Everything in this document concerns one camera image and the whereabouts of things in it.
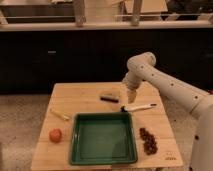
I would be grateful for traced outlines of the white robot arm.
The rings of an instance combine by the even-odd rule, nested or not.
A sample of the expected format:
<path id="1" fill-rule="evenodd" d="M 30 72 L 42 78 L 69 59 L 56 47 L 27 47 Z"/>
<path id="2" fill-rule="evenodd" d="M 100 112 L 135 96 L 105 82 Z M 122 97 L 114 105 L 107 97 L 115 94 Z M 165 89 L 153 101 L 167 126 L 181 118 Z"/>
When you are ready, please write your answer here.
<path id="1" fill-rule="evenodd" d="M 213 94 L 169 76 L 155 68 L 156 57 L 145 52 L 127 61 L 128 72 L 123 79 L 130 103 L 137 89 L 148 81 L 162 94 L 173 99 L 198 120 L 194 136 L 190 171 L 213 171 Z"/>

